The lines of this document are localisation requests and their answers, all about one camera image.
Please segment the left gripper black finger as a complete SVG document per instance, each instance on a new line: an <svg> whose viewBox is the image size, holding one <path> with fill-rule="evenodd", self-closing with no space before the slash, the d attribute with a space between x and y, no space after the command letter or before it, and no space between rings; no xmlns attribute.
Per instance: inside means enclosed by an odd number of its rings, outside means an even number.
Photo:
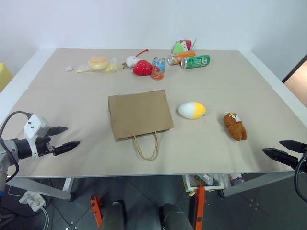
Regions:
<svg viewBox="0 0 307 230"><path fill-rule="evenodd" d="M71 141L71 142L62 144L61 146L54 148L53 155L58 156L58 155L61 155L63 153L66 153L66 152L74 149L75 147L77 147L79 144L80 144L79 141Z"/></svg>
<svg viewBox="0 0 307 230"><path fill-rule="evenodd" d="M66 130L68 130L67 127L64 126L55 126L55 127L51 127L49 129L49 136L54 136L54 135L58 135L60 133L65 132Z"/></svg>

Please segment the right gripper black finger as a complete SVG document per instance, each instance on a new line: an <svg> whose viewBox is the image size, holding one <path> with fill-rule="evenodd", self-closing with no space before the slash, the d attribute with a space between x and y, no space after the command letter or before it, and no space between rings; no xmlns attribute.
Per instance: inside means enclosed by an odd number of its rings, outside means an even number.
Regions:
<svg viewBox="0 0 307 230"><path fill-rule="evenodd" d="M279 141L281 145L286 147L287 149L294 151L294 152L306 152L307 144L301 143L294 140L282 140Z"/></svg>
<svg viewBox="0 0 307 230"><path fill-rule="evenodd" d="M264 148L262 151L272 160L290 166L295 169L298 165L298 158L276 148Z"/></svg>

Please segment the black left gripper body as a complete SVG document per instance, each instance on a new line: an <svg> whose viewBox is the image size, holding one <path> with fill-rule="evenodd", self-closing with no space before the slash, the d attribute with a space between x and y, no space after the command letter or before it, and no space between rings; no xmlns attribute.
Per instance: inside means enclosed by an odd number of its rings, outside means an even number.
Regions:
<svg viewBox="0 0 307 230"><path fill-rule="evenodd" d="M51 138L48 135L38 137L35 141L38 156L44 156L47 154L55 155L55 147L50 144Z"/></svg>

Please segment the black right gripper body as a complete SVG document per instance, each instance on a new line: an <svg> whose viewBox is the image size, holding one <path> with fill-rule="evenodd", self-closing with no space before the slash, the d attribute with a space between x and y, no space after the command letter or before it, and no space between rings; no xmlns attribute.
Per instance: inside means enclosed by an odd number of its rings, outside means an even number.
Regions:
<svg viewBox="0 0 307 230"><path fill-rule="evenodd" d="M300 171L307 172L307 153L305 152L300 159Z"/></svg>

